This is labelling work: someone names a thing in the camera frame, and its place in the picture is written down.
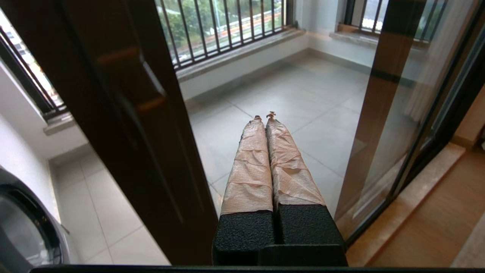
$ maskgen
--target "washing machine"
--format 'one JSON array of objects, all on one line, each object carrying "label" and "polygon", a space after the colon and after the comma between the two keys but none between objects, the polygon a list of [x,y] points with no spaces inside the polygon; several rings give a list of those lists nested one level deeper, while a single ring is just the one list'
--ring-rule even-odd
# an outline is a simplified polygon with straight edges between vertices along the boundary
[{"label": "washing machine", "polygon": [[0,168],[0,272],[76,263],[69,232],[22,181]]}]

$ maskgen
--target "beige tape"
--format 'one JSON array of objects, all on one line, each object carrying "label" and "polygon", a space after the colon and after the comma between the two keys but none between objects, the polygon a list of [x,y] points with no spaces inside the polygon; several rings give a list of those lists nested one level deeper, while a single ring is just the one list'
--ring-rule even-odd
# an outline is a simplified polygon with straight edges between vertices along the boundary
[{"label": "beige tape", "polygon": [[288,129],[272,116],[266,124],[275,206],[325,205]]},{"label": "beige tape", "polygon": [[258,210],[273,211],[273,186],[264,125],[256,116],[242,132],[221,215]]}]

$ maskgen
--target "baseboard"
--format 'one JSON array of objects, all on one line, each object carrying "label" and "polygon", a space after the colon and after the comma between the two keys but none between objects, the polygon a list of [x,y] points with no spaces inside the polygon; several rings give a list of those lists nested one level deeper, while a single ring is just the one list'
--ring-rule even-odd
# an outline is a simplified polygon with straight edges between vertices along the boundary
[{"label": "baseboard", "polygon": [[[332,63],[337,64],[339,66],[349,68],[349,69],[352,69],[352,70],[355,70],[355,71],[359,71],[359,72],[364,73],[364,74],[370,74],[371,70],[372,70],[371,67],[365,66],[363,64],[358,64],[356,62],[353,62],[353,61],[350,61],[350,60],[347,60],[347,59],[344,59],[344,58],[340,58],[340,57],[337,57],[335,55],[331,55],[331,54],[328,54],[328,53],[325,53],[325,52],[322,52],[322,51],[319,51],[319,50],[308,48],[308,54],[315,56],[315,57],[318,57],[318,58],[321,58],[323,60],[332,62]],[[408,87],[408,88],[413,88],[414,85],[416,84],[416,82],[411,80],[411,79],[408,79],[408,78],[401,78],[400,81],[399,81],[399,84],[402,85],[402,86]]]},{"label": "baseboard", "polygon": [[187,110],[190,111],[190,108],[191,108],[191,105],[197,105],[197,101],[200,99],[200,98],[203,98],[203,97],[212,97],[212,96],[217,96],[217,95],[221,95],[222,93],[226,92],[227,90],[231,90],[231,89],[235,89],[235,88],[238,88],[240,87],[241,85],[243,85],[244,83],[247,83],[253,79],[256,79],[256,78],[260,78],[264,75],[267,75],[271,72],[274,72],[275,70],[277,69],[281,69],[281,67],[283,66],[287,66],[288,63],[291,63],[292,61],[294,60],[298,60],[298,59],[301,59],[301,58],[304,58],[305,56],[308,55],[308,49],[304,49],[302,51],[299,51],[295,54],[292,54],[288,57],[285,57],[283,59],[280,59],[276,62],[273,62],[267,66],[264,66],[262,68],[259,68],[255,71],[252,71],[248,74],[245,74],[241,77],[238,77],[232,81],[229,81],[223,85],[220,85],[216,88],[213,88],[209,91],[206,91],[200,95],[197,95],[195,97],[192,97],[188,100],[185,101],[185,107],[187,107]]}]

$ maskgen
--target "window sill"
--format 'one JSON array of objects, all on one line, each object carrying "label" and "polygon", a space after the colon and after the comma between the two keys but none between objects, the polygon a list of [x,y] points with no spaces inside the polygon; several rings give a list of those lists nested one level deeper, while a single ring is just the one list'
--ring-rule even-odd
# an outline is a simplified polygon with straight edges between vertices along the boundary
[{"label": "window sill", "polygon": [[77,123],[71,113],[67,112],[58,117],[49,119],[47,127],[44,128],[44,134],[51,136],[70,127],[76,126]]},{"label": "window sill", "polygon": [[[365,35],[362,33],[337,31],[337,32],[330,33],[329,36],[330,38],[336,41],[350,43],[350,44],[354,44],[357,46],[374,49],[374,50],[377,48],[377,43],[379,42],[378,37]],[[411,59],[423,60],[424,58],[426,58],[426,56],[427,56],[426,48],[412,47],[411,51],[409,52],[409,57]]]},{"label": "window sill", "polygon": [[177,71],[178,82],[182,83],[197,76],[203,75],[216,68],[235,62],[244,57],[253,55],[259,51],[273,47],[277,44],[286,42],[296,37],[302,36],[306,31],[298,29],[289,29],[271,37],[262,39],[259,42],[240,47],[238,49],[223,53],[217,57],[211,58],[204,62],[195,64],[188,68]]}]

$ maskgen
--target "window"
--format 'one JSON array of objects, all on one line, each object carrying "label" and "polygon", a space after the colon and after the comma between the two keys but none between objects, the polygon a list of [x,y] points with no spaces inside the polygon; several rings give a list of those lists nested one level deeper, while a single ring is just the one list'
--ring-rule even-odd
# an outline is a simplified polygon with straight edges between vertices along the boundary
[{"label": "window", "polygon": [[175,70],[292,24],[293,0],[155,0]]},{"label": "window", "polygon": [[[356,32],[378,36],[382,30],[388,2],[389,0],[347,0],[344,23],[353,26]],[[426,1],[414,36],[417,45],[428,46],[433,40],[445,6],[445,0]]]},{"label": "window", "polygon": [[45,120],[67,112],[64,102],[1,10],[0,57]]}]

